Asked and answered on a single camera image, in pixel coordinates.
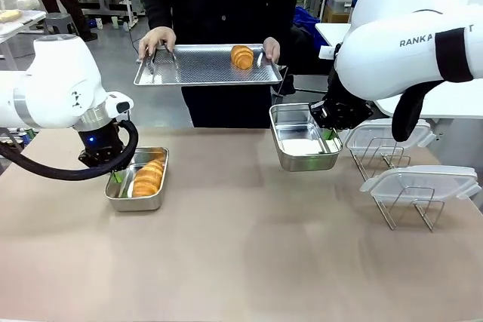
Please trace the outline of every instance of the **gray floor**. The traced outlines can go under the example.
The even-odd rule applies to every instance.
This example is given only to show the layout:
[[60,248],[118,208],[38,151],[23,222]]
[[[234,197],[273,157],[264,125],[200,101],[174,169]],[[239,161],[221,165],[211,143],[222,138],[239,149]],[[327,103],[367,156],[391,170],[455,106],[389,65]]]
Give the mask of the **gray floor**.
[[[136,87],[133,80],[138,65],[137,52],[131,46],[129,34],[123,29],[113,29],[106,24],[104,29],[94,30],[99,39],[88,43],[94,55],[103,86],[106,90],[117,90],[134,100],[132,119],[138,126],[144,127],[191,127],[191,119],[178,87]],[[132,30],[131,37],[137,48],[138,39],[146,34],[148,26],[142,19]],[[32,43],[38,35],[18,35],[9,41],[19,69],[27,69],[33,61]],[[6,69],[0,60],[0,70]],[[312,90],[327,88],[326,76],[297,76],[295,86]],[[310,102],[320,100],[321,95],[297,92],[295,95],[276,99],[277,103]]]

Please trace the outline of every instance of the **metal tray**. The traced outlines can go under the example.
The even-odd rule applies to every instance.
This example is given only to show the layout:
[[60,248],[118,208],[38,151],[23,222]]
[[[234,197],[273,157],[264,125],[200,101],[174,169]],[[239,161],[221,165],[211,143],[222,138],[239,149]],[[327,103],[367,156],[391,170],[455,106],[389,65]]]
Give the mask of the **metal tray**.
[[265,57],[262,44],[247,44],[254,52],[254,65],[243,71],[232,65],[231,51],[236,44],[177,45],[170,54],[158,48],[148,69],[149,57],[141,63],[136,86],[221,86],[236,84],[277,84],[281,81],[277,66]]
[[286,171],[329,170],[342,151],[335,130],[321,130],[308,103],[288,103],[270,109],[272,135],[281,167]]
[[[146,166],[148,162],[158,158],[165,160],[165,171],[158,192],[142,198],[130,198],[129,188],[134,181],[137,171]],[[105,194],[114,210],[151,211],[159,209],[162,202],[166,173],[168,172],[168,159],[169,151],[164,147],[138,147],[129,167],[117,173],[118,177],[121,178],[121,182],[116,180],[113,173],[107,182]]]

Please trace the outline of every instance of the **person's right hand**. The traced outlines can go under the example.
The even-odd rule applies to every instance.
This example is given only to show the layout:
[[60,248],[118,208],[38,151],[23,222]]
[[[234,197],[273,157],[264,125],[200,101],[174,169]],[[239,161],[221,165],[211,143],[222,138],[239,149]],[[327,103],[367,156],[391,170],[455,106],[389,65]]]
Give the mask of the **person's right hand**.
[[167,26],[159,26],[147,32],[139,42],[139,59],[142,60],[146,56],[146,53],[151,55],[160,41],[165,41],[166,47],[172,52],[174,50],[174,43],[176,43],[174,31]]

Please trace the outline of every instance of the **empty metal container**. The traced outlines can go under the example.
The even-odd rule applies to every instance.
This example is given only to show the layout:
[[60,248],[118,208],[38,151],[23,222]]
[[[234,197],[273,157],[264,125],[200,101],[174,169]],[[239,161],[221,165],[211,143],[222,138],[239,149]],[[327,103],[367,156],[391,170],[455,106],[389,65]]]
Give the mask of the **empty metal container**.
[[[161,180],[161,186],[157,193],[142,198],[132,198],[132,184],[137,171],[141,170],[150,161],[164,160],[165,171]],[[116,211],[151,211],[161,206],[163,187],[168,171],[169,151],[163,147],[138,147],[129,167],[116,173],[120,180],[111,174],[106,186],[106,197]]]
[[272,135],[281,167],[286,171],[329,170],[342,151],[335,130],[322,130],[308,103],[275,105],[270,109]]

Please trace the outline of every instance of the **brown tabletop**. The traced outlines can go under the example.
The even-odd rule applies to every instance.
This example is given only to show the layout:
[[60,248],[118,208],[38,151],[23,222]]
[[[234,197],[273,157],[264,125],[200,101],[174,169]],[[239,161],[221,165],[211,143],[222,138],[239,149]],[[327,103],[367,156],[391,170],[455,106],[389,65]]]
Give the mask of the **brown tabletop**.
[[[483,316],[483,222],[448,202],[391,231],[348,154],[288,173],[269,131],[141,132],[170,150],[165,201],[116,213],[107,177],[0,177],[0,317],[110,321],[456,321]],[[81,168],[73,130],[25,154]],[[415,164],[435,163],[426,151]]]

